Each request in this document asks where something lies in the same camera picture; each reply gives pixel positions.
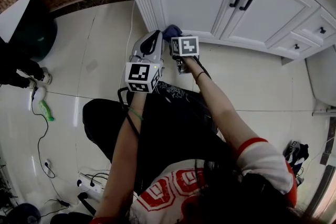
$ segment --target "marble baseboard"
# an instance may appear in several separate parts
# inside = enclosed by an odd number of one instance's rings
[[[99,5],[114,3],[114,2],[121,2],[121,1],[129,1],[129,0],[81,0],[79,2],[70,4],[63,8],[59,8],[53,12],[51,12],[52,18],[57,18],[62,15],[66,15],[68,13],[76,12],[81,9],[91,8]]]

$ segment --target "wire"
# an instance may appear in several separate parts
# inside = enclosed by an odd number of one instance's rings
[[[55,177],[56,177],[55,173],[54,173],[48,166],[45,165],[45,167],[47,167],[47,168],[49,169],[49,171],[51,171],[52,174],[53,174],[53,176],[49,176],[49,175],[46,173],[46,171],[44,170],[44,167],[43,167],[43,165],[42,165],[42,161],[41,161],[41,153],[40,153],[40,142],[41,142],[42,138],[44,138],[44,137],[46,136],[46,134],[47,134],[47,132],[48,132],[48,129],[49,129],[49,124],[48,124],[47,119],[46,119],[42,114],[36,114],[36,113],[34,112],[34,108],[33,108],[33,99],[34,99],[34,96],[33,96],[33,93],[32,93],[32,95],[31,95],[31,107],[32,107],[32,112],[33,112],[33,114],[36,115],[36,116],[42,116],[43,119],[46,121],[46,124],[47,124],[47,129],[46,129],[46,131],[44,132],[44,135],[41,136],[41,137],[39,138],[38,142],[37,142],[38,159],[40,160],[40,165],[41,165],[41,168],[42,168],[43,172],[44,172],[49,178],[55,178]]]
[[[126,118],[128,119],[132,129],[133,129],[133,132],[136,134],[136,136],[139,138],[140,137],[140,134],[137,130],[137,128],[135,128],[135,125],[132,121],[132,119],[130,118],[130,116],[128,115],[128,109],[127,109],[127,106],[124,104],[124,102],[122,101],[122,97],[121,97],[121,92],[123,91],[126,91],[128,90],[128,87],[124,87],[124,88],[121,88],[118,90],[118,98],[119,98],[119,102],[121,103],[121,106],[122,108],[124,109],[124,112],[126,113]]]
[[[46,215],[40,216],[39,219],[37,219],[37,221],[40,220],[42,217],[45,217],[45,216],[47,216],[47,215],[49,215],[49,214],[57,213],[57,212],[60,212],[61,210],[68,209],[68,208],[69,208],[69,206],[67,206],[67,207],[63,207],[63,208],[61,208],[61,209],[59,209],[59,210],[57,210],[57,211],[50,212],[50,213],[48,213],[48,214],[46,214]]]
[[[49,202],[49,201],[57,201],[57,202],[58,202],[58,200],[50,199],[50,200],[47,200],[44,204],[46,204],[46,203]]]
[[[133,7],[132,7],[131,29],[130,29],[130,33],[129,33],[128,39],[127,39],[126,50],[125,50],[125,64],[124,64],[124,68],[122,69],[122,72],[121,72],[121,78],[120,78],[119,88],[121,88],[122,75],[124,74],[124,71],[125,71],[125,68],[126,68],[128,44],[130,43],[130,38],[131,38],[131,35],[132,35],[132,30],[133,30],[134,6],[135,6],[135,1],[133,2]]]
[[[107,176],[109,176],[109,175],[106,174],[106,173],[96,173],[95,175],[89,175],[89,174],[86,174],[86,176],[92,176],[91,181],[90,181],[90,185],[92,185],[92,183],[93,183],[93,179],[94,179],[95,177],[100,177],[100,178],[103,178],[103,179],[105,179],[105,180],[108,180],[107,178],[105,178],[105,177],[103,177],[103,176],[99,176],[99,175],[107,175]]]
[[[50,183],[52,184],[52,188],[54,189],[54,191],[56,192],[56,194],[57,194],[57,196],[61,199],[61,200],[63,200],[62,199],[62,197],[58,194],[58,192],[57,192],[57,190],[56,190],[56,188],[55,188],[55,186],[54,186],[54,183],[53,183],[53,181],[49,178],[49,180],[50,180]]]
[[[302,174],[303,174],[303,172],[305,171],[305,169],[304,169],[303,167],[300,167],[300,170],[299,170],[299,171],[301,171],[301,169],[302,169],[301,174],[297,173],[296,177],[300,177],[300,176],[302,176]]]
[[[208,77],[211,79],[208,71],[206,71],[205,67],[201,64],[201,62],[199,61],[199,59],[196,56],[194,56],[193,58],[198,63],[198,65],[203,69],[203,71],[208,75]]]
[[[311,161],[309,162],[308,167],[307,167],[307,169],[306,169],[305,175],[306,175],[307,172],[308,172],[308,169],[309,169],[309,166],[310,166],[311,162],[312,162],[313,160],[315,160],[315,159],[322,153],[322,151],[323,151],[323,149],[324,149],[324,146],[325,146],[330,140],[332,140],[332,139],[334,139],[334,138],[335,138],[335,136],[332,137],[332,138],[330,138],[330,139],[328,139],[328,140],[323,144],[323,146],[322,146],[320,152],[319,152],[313,159],[311,159]]]
[[[93,177],[94,177],[94,178],[99,177],[99,178],[103,178],[103,179],[106,179],[106,180],[107,180],[107,178],[106,178],[106,177],[103,177],[103,176],[92,176],[92,175],[86,175],[86,176],[91,176],[92,178],[93,178]]]

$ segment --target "shoe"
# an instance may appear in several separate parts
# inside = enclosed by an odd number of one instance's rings
[[[27,87],[28,89],[33,89],[36,86],[36,81],[33,80],[32,78],[28,78],[29,80],[29,86]]]
[[[52,81],[51,74],[48,73],[48,70],[45,67],[42,67],[42,70],[43,70],[43,77],[41,79],[41,82],[43,82],[44,84],[50,85]]]

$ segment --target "electrical outlet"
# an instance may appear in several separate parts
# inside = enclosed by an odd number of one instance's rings
[[[51,173],[51,166],[52,166],[52,164],[51,164],[51,161],[50,160],[48,160],[48,159],[46,159],[45,161],[44,161],[44,166],[43,166],[43,170],[46,172],[46,174],[48,175],[48,176],[52,176],[53,174]]]
[[[82,173],[78,174],[78,179],[82,181],[81,186],[85,186],[86,188],[92,189],[96,193],[100,194],[102,192],[103,185],[93,179],[93,183],[95,184],[93,187],[90,186],[91,183],[91,177],[88,177]]]

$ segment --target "white floor tile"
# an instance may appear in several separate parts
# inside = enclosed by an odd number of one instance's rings
[[[280,57],[210,44],[200,44],[200,51],[202,65],[236,110],[292,110],[292,79]]]
[[[238,114],[253,131],[281,153],[291,141],[308,144],[309,158],[303,164],[302,174],[305,180],[298,187],[297,203],[298,208],[306,209],[324,173],[325,166],[320,165],[320,159],[327,140],[329,118],[312,117],[310,111],[238,111]]]
[[[79,96],[118,100],[117,90],[125,65],[132,5],[133,1],[127,1],[98,7],[83,60]],[[135,6],[127,58],[134,43],[146,33],[141,14]]]
[[[76,160],[76,120],[77,97],[47,93],[45,101],[51,109],[54,121],[48,122],[49,129],[40,141],[41,161],[49,159],[52,170],[57,177],[67,182],[77,181]],[[33,115],[28,125],[30,150],[34,159],[39,162],[37,143],[44,134],[46,123],[41,116]]]
[[[78,172],[92,174],[96,170],[105,170],[110,166],[110,161],[105,157],[99,147],[87,138],[82,121],[82,110],[85,104],[92,99],[78,98],[76,145]]]
[[[325,166],[320,164],[320,160],[327,141],[328,128],[327,117],[311,116],[310,111],[293,112],[289,138],[309,146],[309,158],[302,166],[302,177],[305,181],[298,188],[298,204],[303,209],[309,205],[323,176]]]
[[[293,110],[326,109],[327,105],[314,98],[307,65],[305,61],[296,62],[288,66],[293,79]]]
[[[283,152],[290,141],[292,112],[238,111],[240,117],[260,137]]]
[[[97,7],[82,9],[56,18],[57,36],[41,67],[53,76],[48,91],[77,95],[80,70]]]

